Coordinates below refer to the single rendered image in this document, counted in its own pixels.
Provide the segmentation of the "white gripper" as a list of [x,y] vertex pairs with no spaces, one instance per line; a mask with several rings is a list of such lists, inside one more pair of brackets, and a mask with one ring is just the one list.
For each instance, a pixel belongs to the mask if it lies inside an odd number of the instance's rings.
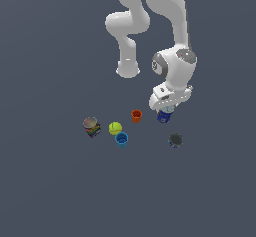
[[193,86],[189,85],[183,91],[170,91],[165,84],[160,84],[153,88],[153,93],[149,99],[149,107],[152,110],[161,109],[164,113],[172,113],[175,107],[190,98],[192,90]]

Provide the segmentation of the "yellow-green tennis ball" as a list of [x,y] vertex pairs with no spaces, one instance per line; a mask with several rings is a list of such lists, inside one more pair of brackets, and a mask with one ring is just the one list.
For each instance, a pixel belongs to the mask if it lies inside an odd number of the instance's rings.
[[111,135],[117,135],[121,131],[122,131],[122,125],[119,122],[112,122],[109,125],[109,133]]

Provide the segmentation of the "dark blue can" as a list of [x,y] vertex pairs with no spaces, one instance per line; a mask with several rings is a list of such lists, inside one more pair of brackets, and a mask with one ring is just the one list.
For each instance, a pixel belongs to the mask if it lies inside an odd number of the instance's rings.
[[157,113],[157,120],[160,123],[167,123],[170,120],[171,115],[172,115],[172,112],[160,110]]

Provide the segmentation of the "orange cup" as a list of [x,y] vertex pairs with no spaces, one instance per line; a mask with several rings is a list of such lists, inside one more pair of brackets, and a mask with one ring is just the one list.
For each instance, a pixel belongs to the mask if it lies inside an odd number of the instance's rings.
[[132,121],[134,123],[139,123],[141,121],[142,112],[138,109],[135,109],[131,112]]

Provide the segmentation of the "multicoloured can with grey lid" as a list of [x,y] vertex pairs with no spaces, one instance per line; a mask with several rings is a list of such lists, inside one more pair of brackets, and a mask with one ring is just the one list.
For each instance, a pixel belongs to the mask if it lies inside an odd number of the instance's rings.
[[95,117],[87,117],[83,121],[83,127],[84,127],[86,133],[91,138],[94,138],[101,132],[101,126]]

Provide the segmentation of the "blue cup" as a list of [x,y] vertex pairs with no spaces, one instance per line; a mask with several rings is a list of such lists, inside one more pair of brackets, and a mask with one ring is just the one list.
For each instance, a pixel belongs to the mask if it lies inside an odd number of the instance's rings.
[[128,142],[128,135],[125,132],[119,132],[115,136],[115,141],[119,148],[125,148]]

